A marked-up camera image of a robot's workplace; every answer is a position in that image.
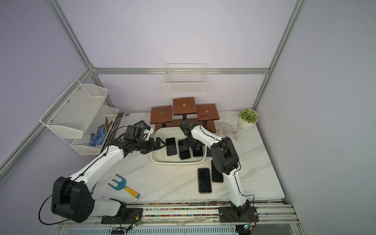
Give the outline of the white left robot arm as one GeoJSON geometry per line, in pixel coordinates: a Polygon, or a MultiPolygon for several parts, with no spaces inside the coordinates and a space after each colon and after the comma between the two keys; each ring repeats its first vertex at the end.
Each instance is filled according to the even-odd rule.
{"type": "Polygon", "coordinates": [[[51,212],[68,220],[81,223],[90,217],[106,217],[125,221],[127,204],[117,199],[94,199],[91,190],[99,179],[129,153],[147,154],[166,147],[160,138],[129,140],[116,138],[88,165],[70,177],[60,177],[53,184],[51,212]]]}

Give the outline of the brown wooden tiered stand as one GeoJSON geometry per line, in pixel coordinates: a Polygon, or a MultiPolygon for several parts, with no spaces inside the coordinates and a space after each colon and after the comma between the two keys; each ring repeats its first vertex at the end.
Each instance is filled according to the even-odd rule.
{"type": "Polygon", "coordinates": [[[150,123],[155,129],[178,127],[181,122],[198,122],[212,133],[216,132],[215,121],[220,120],[215,104],[196,104],[195,98],[178,98],[172,105],[151,108],[150,123]]]}

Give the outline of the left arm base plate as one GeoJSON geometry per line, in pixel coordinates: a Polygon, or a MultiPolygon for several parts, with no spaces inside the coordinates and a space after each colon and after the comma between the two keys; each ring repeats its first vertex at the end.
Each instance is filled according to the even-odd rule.
{"type": "Polygon", "coordinates": [[[101,224],[135,224],[141,220],[142,208],[123,208],[115,216],[104,216],[101,224]]]}

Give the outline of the black bare phone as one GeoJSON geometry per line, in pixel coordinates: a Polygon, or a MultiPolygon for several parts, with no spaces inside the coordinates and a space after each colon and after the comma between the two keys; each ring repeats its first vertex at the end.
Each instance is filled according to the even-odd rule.
{"type": "Polygon", "coordinates": [[[179,140],[178,141],[178,148],[179,148],[179,158],[180,160],[187,160],[191,158],[190,150],[189,148],[184,146],[184,141],[179,140]]]}

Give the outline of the black phone clear case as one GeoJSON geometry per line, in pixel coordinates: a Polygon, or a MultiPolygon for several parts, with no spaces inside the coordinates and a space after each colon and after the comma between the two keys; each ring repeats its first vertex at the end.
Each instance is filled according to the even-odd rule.
{"type": "Polygon", "coordinates": [[[175,138],[167,138],[166,142],[166,154],[167,156],[174,156],[177,154],[176,140],[175,138]]]}

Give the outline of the blue crumpled cloth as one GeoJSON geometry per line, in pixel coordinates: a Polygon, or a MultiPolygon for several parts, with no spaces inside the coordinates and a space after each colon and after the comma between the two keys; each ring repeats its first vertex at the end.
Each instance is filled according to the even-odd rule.
{"type": "Polygon", "coordinates": [[[107,131],[105,124],[101,125],[96,133],[92,133],[90,140],[89,140],[89,146],[96,147],[96,146],[102,146],[104,144],[104,141],[106,139],[107,131]]]}

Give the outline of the white plastic storage box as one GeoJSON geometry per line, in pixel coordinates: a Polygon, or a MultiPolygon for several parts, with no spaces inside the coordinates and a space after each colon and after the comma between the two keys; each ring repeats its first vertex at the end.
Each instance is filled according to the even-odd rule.
{"type": "Polygon", "coordinates": [[[183,131],[179,127],[164,127],[158,129],[154,134],[154,139],[160,138],[163,142],[166,139],[174,138],[175,139],[175,146],[174,149],[176,150],[175,155],[168,156],[167,154],[167,146],[151,152],[150,158],[156,164],[161,165],[195,165],[202,163],[207,156],[207,150],[202,147],[202,154],[199,157],[195,157],[193,155],[193,151],[189,148],[190,157],[187,159],[181,159],[178,141],[184,140],[186,136],[184,135],[183,131]]]}

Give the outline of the black slotted scoop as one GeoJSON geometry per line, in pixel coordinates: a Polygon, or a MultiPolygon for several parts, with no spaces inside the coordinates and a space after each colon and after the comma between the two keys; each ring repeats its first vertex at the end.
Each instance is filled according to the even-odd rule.
{"type": "Polygon", "coordinates": [[[134,124],[134,126],[137,126],[137,127],[146,127],[147,124],[144,120],[141,120],[141,121],[138,121],[134,124]]]}

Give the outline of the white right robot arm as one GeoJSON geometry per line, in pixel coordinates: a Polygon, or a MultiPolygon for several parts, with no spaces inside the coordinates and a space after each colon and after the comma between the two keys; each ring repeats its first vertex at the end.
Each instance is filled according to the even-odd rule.
{"type": "Polygon", "coordinates": [[[204,145],[211,150],[212,160],[216,170],[224,177],[229,192],[232,209],[238,214],[244,214],[251,208],[247,196],[242,193],[242,186],[239,178],[241,169],[240,159],[235,150],[232,140],[229,137],[219,137],[206,130],[198,123],[189,123],[184,120],[180,129],[186,136],[184,145],[194,147],[198,144],[204,145]]]}

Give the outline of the white mesh two-tier shelf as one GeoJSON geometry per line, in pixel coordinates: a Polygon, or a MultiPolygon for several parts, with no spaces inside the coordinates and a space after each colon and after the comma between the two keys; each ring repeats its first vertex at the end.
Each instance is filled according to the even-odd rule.
{"type": "Polygon", "coordinates": [[[40,122],[80,155],[98,155],[109,133],[104,144],[96,147],[89,146],[91,134],[105,124],[106,117],[114,125],[118,115],[118,109],[105,104],[107,93],[105,88],[76,80],[42,115],[40,122]]]}

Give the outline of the black phone tan case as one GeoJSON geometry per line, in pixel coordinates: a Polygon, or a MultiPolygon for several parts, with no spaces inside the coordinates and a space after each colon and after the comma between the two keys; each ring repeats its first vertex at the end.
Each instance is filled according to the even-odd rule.
{"type": "Polygon", "coordinates": [[[212,193],[211,176],[209,168],[199,168],[198,174],[198,190],[201,194],[212,193]]]}

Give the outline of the teal yellow garden fork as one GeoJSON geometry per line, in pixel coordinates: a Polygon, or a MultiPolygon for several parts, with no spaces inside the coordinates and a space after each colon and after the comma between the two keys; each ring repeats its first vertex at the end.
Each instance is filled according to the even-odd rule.
{"type": "Polygon", "coordinates": [[[137,198],[137,199],[140,198],[141,195],[140,195],[137,191],[131,189],[130,187],[128,187],[128,186],[126,185],[126,179],[125,179],[125,178],[123,178],[123,177],[120,176],[119,174],[116,174],[116,176],[119,178],[119,181],[116,180],[116,179],[112,179],[112,181],[113,181],[114,183],[116,183],[117,185],[115,186],[115,185],[113,185],[113,184],[108,183],[108,184],[107,184],[108,186],[110,186],[111,188],[113,188],[113,189],[116,190],[116,191],[126,190],[126,191],[127,191],[130,195],[132,195],[134,198],[137,198]]]}

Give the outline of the black phone grey case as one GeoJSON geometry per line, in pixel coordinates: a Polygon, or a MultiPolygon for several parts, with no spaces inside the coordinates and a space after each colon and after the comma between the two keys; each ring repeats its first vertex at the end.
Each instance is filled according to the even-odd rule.
{"type": "Polygon", "coordinates": [[[206,148],[206,157],[212,157],[212,152],[209,147],[206,148]]]}

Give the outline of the black phone pink case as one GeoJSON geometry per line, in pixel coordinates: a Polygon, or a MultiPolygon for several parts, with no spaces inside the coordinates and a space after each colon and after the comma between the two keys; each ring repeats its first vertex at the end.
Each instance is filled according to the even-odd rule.
{"type": "Polygon", "coordinates": [[[214,166],[214,163],[213,161],[211,161],[211,181],[213,183],[223,183],[224,182],[224,178],[223,178],[223,175],[222,173],[220,173],[214,166]]]}

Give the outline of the green plant white pot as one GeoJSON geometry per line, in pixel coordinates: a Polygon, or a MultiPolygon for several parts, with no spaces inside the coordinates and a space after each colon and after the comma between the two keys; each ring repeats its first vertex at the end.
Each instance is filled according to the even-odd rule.
{"type": "Polygon", "coordinates": [[[239,112],[239,128],[242,130],[251,130],[259,121],[259,114],[253,109],[243,109],[239,112]]]}

